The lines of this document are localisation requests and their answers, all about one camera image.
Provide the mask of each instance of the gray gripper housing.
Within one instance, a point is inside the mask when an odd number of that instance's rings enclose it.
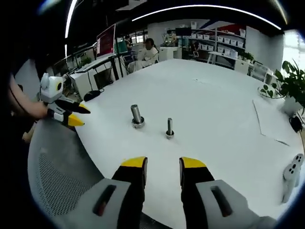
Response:
[[[197,183],[208,229],[271,229],[275,220],[260,218],[248,208],[247,199],[223,180]]]
[[[79,199],[76,208],[66,215],[55,217],[61,229],[116,229],[122,202],[130,187],[129,182],[103,179],[85,192]],[[104,209],[103,215],[94,213],[104,191],[115,186],[114,192]]]

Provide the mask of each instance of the white controller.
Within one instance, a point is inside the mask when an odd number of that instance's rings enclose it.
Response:
[[[304,155],[298,154],[294,157],[293,161],[285,168],[283,172],[283,177],[284,177],[283,203],[288,202],[293,188],[299,185],[300,170],[303,162],[304,162]]]

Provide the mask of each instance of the metal peg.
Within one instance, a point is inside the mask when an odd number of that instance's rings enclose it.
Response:
[[[166,135],[166,138],[168,138],[168,139],[171,139],[174,135],[172,118],[167,119],[167,131],[166,131],[165,135]]]
[[[145,124],[144,118],[140,115],[140,111],[137,104],[133,104],[130,107],[133,115],[132,125],[134,128],[142,128]]]

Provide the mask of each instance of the red monitor screen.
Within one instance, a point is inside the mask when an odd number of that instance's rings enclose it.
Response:
[[[107,28],[100,35],[97,36],[96,55],[102,56],[113,53],[115,24]]]

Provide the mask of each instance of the metal cylinder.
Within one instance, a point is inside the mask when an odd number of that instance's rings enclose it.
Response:
[[[137,104],[133,104],[131,107],[133,119],[136,123],[141,123],[141,115]]]
[[[172,135],[172,133],[173,133],[173,120],[172,120],[172,118],[167,119],[167,133],[168,133],[168,135]]]

